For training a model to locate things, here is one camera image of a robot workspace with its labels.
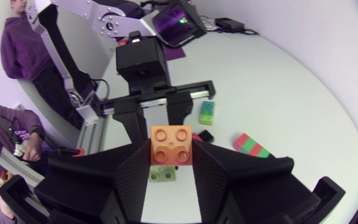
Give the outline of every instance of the black block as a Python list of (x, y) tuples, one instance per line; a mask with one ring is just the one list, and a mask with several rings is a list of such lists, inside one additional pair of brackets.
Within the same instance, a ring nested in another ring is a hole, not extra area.
[(209, 133), (207, 130), (204, 130), (202, 133), (199, 133), (198, 136), (204, 141), (208, 143), (212, 143), (214, 141), (214, 136)]

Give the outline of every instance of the red block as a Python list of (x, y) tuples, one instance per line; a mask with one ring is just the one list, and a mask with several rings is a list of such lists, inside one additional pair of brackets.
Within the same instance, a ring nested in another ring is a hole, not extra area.
[(256, 144), (251, 151), (249, 152), (250, 156), (258, 156), (259, 153), (261, 152), (261, 150), (263, 149), (263, 147), (260, 144)]
[(196, 133), (192, 133), (192, 134), (191, 134), (191, 137), (192, 137), (193, 139), (195, 139), (195, 140), (203, 141), (203, 140), (198, 136), (198, 134), (196, 134)]
[(234, 149), (237, 152), (241, 152), (241, 147), (248, 141), (249, 136), (242, 133), (241, 136), (239, 138), (237, 138), (237, 140), (234, 142)]

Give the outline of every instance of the green lego brick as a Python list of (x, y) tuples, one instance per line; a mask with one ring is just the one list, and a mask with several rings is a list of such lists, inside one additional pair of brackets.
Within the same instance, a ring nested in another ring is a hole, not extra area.
[(241, 147), (241, 152), (248, 154), (255, 145), (255, 140), (249, 138), (248, 141)]
[(263, 149), (261, 150), (261, 152), (258, 154), (258, 157), (268, 158), (269, 155), (270, 155), (270, 152), (268, 152), (268, 150), (266, 150), (265, 148), (263, 148)]
[(176, 181), (175, 167), (150, 166), (149, 182)]
[(212, 116), (206, 116), (206, 115), (201, 115), (200, 116), (200, 124), (212, 125), (212, 120), (213, 120)]

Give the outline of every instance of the lego stud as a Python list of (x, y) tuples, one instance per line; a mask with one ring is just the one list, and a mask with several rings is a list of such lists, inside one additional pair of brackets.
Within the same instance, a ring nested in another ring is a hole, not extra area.
[(157, 179), (158, 179), (158, 174), (157, 174), (157, 173), (151, 173), (151, 174), (150, 174), (150, 178), (151, 178), (152, 180), (157, 180)]
[(179, 141), (184, 141), (184, 140), (186, 140), (187, 139), (187, 132), (186, 132), (186, 130), (184, 130), (184, 129), (179, 129), (178, 131), (177, 131), (177, 140), (179, 140)]
[(177, 160), (179, 162), (186, 162), (189, 159), (189, 153), (185, 150), (179, 151), (177, 154)]
[(158, 141), (164, 141), (167, 138), (167, 133), (164, 131), (164, 129), (158, 129), (154, 134), (156, 140)]
[(171, 172), (166, 172), (166, 173), (164, 174), (164, 177), (165, 177), (167, 180), (169, 180), (169, 179), (172, 178), (172, 173), (171, 173)]
[(164, 151), (157, 151), (154, 154), (154, 159), (159, 163), (163, 163), (167, 160), (167, 154)]

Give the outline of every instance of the orange lego brick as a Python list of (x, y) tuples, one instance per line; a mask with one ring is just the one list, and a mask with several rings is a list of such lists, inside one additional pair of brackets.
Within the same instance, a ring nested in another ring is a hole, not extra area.
[(152, 166), (191, 166), (191, 126), (152, 126)]

